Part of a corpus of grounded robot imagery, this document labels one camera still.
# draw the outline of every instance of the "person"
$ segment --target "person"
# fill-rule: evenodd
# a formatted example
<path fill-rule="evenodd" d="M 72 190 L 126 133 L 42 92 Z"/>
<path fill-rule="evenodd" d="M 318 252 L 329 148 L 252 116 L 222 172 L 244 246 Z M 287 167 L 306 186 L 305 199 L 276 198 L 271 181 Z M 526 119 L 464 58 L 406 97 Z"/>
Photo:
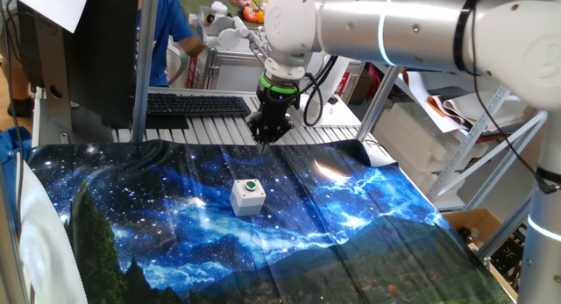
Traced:
<path fill-rule="evenodd" d="M 17 13 L 16 1 L 2 0 L 2 6 L 6 21 L 11 14 Z M 29 93 L 29 80 L 21 65 L 19 50 L 17 44 L 17 36 L 19 35 L 19 22 L 18 16 L 13 17 L 13 21 L 8 21 L 8 27 L 4 27 L 4 22 L 0 20 L 0 55 L 2 55 L 2 70 L 6 80 L 8 80 L 8 47 L 6 45 L 6 29 L 10 32 L 10 62 L 11 62 L 11 88 L 14 98 L 14 107 L 16 117 L 31 117 L 33 115 L 34 101 Z M 11 116 L 11 105 L 8 106 L 8 114 Z"/>
<path fill-rule="evenodd" d="M 138 0 L 139 10 L 142 8 L 142 3 L 143 0 Z M 188 25 L 179 0 L 158 0 L 150 86 L 169 86 L 166 75 L 169 36 L 174 38 L 174 42 L 179 42 L 188 56 L 197 57 L 204 50 L 201 39 Z"/>

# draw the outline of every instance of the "keyboard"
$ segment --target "keyboard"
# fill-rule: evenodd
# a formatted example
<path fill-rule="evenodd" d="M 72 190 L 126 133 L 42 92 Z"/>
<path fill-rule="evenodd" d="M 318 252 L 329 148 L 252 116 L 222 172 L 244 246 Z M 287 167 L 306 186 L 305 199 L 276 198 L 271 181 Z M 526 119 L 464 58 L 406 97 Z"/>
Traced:
<path fill-rule="evenodd" d="M 149 94 L 147 113 L 162 117 L 247 117 L 252 112 L 242 97 Z"/>

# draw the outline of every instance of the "white paper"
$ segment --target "white paper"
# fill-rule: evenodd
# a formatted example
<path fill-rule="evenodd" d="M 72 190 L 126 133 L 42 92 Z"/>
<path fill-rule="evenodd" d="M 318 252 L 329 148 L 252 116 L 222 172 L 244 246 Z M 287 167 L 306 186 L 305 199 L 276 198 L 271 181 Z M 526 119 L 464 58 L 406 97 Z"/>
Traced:
<path fill-rule="evenodd" d="M 417 100 L 419 105 L 423 107 L 425 112 L 435 122 L 440 131 L 445 133 L 454 130 L 465 130 L 463 125 L 456 123 L 450 117 L 442 117 L 439 113 L 432 109 L 432 107 L 430 107 L 429 103 L 427 103 L 427 98 L 429 98 L 430 94 L 424 87 L 421 73 L 408 72 L 408 76 L 409 88 L 411 89 L 411 93 L 415 96 L 415 100 Z"/>
<path fill-rule="evenodd" d="M 19 0 L 74 33 L 87 0 Z"/>
<path fill-rule="evenodd" d="M 494 92 L 485 91 L 479 92 L 481 101 L 487 105 L 494 97 Z M 522 121 L 524 109 L 528 105 L 520 101 L 506 101 L 499 110 L 493 115 L 494 121 L 500 126 L 509 126 L 511 124 L 518 124 Z M 444 102 L 444 107 L 456 111 L 470 124 L 475 125 L 479 118 L 485 112 L 475 93 L 463 95 L 458 98 L 450 99 Z M 485 128 L 485 131 L 497 131 L 494 124 L 490 123 Z"/>

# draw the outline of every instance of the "blue shirt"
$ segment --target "blue shirt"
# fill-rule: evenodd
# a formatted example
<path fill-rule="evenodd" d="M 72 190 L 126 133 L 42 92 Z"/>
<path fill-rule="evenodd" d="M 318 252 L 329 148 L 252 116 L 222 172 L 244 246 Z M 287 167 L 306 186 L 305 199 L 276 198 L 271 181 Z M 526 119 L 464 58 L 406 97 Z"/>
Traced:
<path fill-rule="evenodd" d="M 179 0 L 158 0 L 150 86 L 168 86 L 166 68 L 167 43 L 170 35 L 177 42 L 191 37 L 193 32 L 183 15 Z"/>

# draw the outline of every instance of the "green button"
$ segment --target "green button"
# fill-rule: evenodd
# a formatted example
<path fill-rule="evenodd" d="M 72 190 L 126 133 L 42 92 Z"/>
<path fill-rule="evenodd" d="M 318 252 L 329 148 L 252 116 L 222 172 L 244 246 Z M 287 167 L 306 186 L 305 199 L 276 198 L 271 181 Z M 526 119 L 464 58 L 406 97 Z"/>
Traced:
<path fill-rule="evenodd" d="M 257 184 L 253 181 L 247 181 L 245 183 L 245 188 L 249 191 L 255 191 L 256 187 L 257 187 Z"/>

